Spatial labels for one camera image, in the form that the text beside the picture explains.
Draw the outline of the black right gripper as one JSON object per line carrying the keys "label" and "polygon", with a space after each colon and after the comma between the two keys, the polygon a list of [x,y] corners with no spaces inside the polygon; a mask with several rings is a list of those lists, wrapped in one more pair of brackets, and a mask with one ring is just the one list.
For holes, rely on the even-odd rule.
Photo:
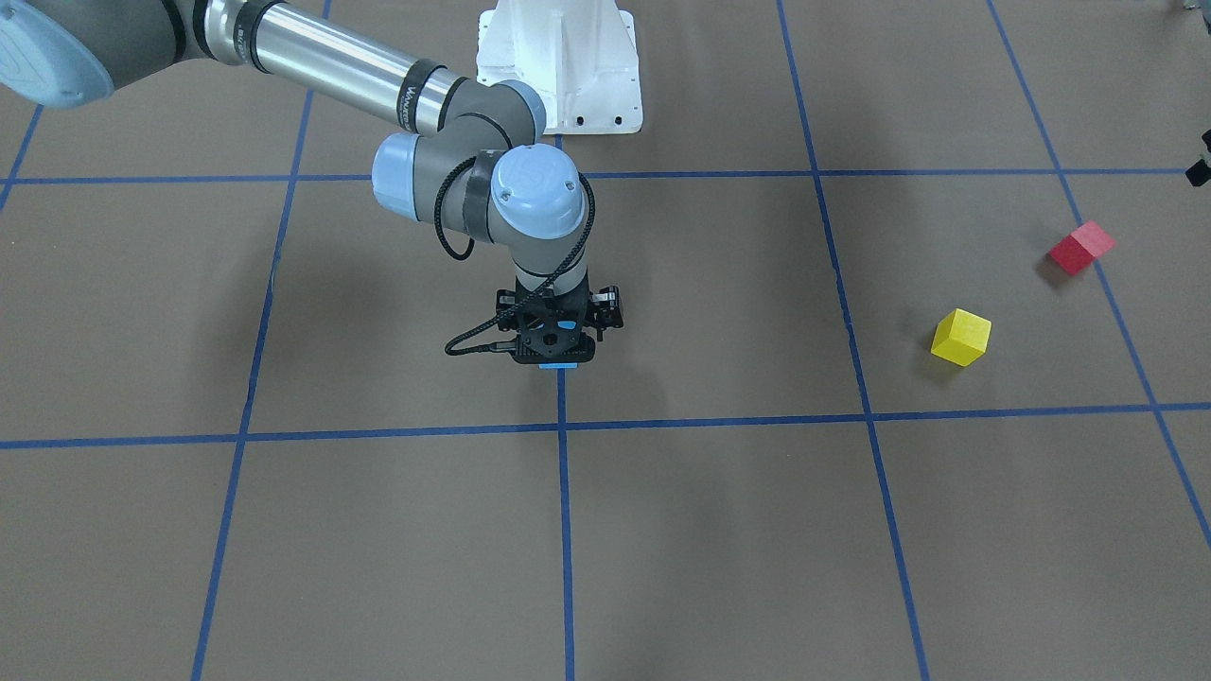
{"label": "black right gripper", "polygon": [[589,281],[582,281],[570,292],[557,296],[545,290],[539,298],[521,307],[520,311],[510,313],[509,307],[513,307],[528,293],[529,290],[522,286],[497,290],[497,313],[503,313],[503,319],[497,322],[499,330],[518,334],[520,328],[527,324],[555,317],[581,324],[584,331],[593,330],[597,340],[601,340],[606,330],[624,327],[622,294],[616,286],[592,290]]}

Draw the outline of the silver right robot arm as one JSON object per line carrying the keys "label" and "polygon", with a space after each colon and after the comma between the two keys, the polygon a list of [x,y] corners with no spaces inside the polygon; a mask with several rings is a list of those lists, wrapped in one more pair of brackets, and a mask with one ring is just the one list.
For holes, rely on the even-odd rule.
{"label": "silver right robot arm", "polygon": [[371,182],[385,210],[467,244],[509,251],[512,288],[450,357],[515,362],[592,357],[622,327],[618,288],[591,288],[592,185],[545,144],[545,105],[527,82],[474,82],[449,68],[332,25],[287,1],[5,1],[2,82],[39,105],[97,102],[170,65],[247,65],[397,125]]}

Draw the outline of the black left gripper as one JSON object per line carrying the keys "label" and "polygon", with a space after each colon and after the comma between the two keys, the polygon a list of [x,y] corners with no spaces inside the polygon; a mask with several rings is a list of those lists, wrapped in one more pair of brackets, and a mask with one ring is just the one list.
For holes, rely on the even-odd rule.
{"label": "black left gripper", "polygon": [[1193,188],[1203,188],[1207,185],[1211,178],[1211,131],[1205,131],[1203,133],[1203,154],[1195,164],[1186,168],[1186,181],[1189,182]]}

